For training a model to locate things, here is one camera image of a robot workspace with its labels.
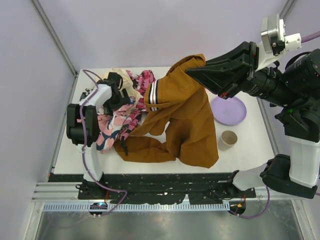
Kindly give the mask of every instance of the metal floor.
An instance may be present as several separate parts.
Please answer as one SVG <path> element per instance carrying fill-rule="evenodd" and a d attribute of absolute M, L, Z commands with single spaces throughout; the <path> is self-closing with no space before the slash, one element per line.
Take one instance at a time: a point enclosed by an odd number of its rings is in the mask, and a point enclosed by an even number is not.
<path fill-rule="evenodd" d="M 248 201 L 244 214 L 256 215 L 265 204 Z M 290 200 L 272 200 L 268 211 L 252 220 L 226 211 L 115 212 L 74 225 L 87 216 L 87 212 L 43 212 L 36 240 L 304 239 Z"/>

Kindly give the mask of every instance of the striped cuff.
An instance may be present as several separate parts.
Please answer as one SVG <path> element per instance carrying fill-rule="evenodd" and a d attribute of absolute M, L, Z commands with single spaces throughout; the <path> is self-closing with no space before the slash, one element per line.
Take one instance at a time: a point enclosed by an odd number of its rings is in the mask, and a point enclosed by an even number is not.
<path fill-rule="evenodd" d="M 149 92 L 149 104 L 158 104 L 158 80 L 151 83 Z M 151 107 L 151 111 L 157 111 L 157 107 Z"/>

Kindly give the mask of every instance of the white wall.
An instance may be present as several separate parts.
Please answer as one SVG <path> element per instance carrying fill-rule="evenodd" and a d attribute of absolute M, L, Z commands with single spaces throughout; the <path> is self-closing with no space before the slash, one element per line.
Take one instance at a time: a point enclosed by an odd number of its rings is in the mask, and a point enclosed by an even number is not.
<path fill-rule="evenodd" d="M 40 0 L 76 69 L 169 66 L 259 41 L 286 0 Z"/>
<path fill-rule="evenodd" d="M 30 1 L 1 1 L 0 33 L 0 238 L 19 240 L 73 77 Z"/>
<path fill-rule="evenodd" d="M 286 20 L 287 34 L 300 33 L 302 37 L 313 34 L 320 30 L 320 1 L 319 0 L 299 0 Z M 303 43 L 302 48 L 290 52 L 281 63 L 283 68 L 290 58 L 298 53 L 320 49 L 320 38 Z M 305 209 L 310 217 L 310 223 L 316 234 L 315 239 L 320 239 L 320 197 L 315 196 L 312 200 L 305 201 Z"/>

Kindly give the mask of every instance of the brown jacket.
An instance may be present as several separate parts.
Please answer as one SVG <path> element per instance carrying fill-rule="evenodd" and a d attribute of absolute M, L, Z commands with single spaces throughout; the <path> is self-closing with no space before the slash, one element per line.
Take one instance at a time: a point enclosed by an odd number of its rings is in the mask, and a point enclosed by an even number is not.
<path fill-rule="evenodd" d="M 208 96 L 205 88 L 185 73 L 205 64 L 202 54 L 187 56 L 148 86 L 144 103 L 149 113 L 125 140 L 128 156 L 119 142 L 114 145 L 125 161 L 161 163 L 179 158 L 184 164 L 205 168 L 217 162 L 216 130 Z M 167 122 L 166 142 L 144 136 L 161 135 Z"/>

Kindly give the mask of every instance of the white table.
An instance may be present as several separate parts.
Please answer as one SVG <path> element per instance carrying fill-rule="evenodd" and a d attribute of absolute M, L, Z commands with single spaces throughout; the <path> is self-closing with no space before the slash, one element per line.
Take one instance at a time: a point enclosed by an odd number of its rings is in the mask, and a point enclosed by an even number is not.
<path fill-rule="evenodd" d="M 156 79 L 163 77 L 169 67 L 129 67 L 127 70 L 134 74 L 140 74 L 143 70 L 152 70 Z M 91 69 L 101 75 L 108 68 Z M 72 103 L 78 103 L 81 93 L 85 88 L 93 87 L 91 80 L 80 71 L 76 83 Z M 207 92 L 211 101 L 216 96 Z M 243 122 L 235 126 L 223 125 L 215 121 L 216 137 L 219 138 L 225 130 L 232 130 L 238 136 L 236 145 L 228 151 L 219 151 L 219 160 L 211 168 L 189 166 L 176 161 L 162 163 L 138 163 L 124 161 L 117 152 L 112 149 L 105 154 L 98 153 L 99 162 L 105 174 L 167 174 L 167 173 L 226 173 L 234 170 L 247 170 L 258 167 L 274 157 L 267 130 L 258 106 L 256 98 L 246 93 L 237 95 L 243 101 L 247 109 L 247 116 Z M 161 142 L 165 141 L 165 134 L 151 136 Z M 83 174 L 81 154 L 67 138 L 64 130 L 60 145 L 54 174 Z"/>

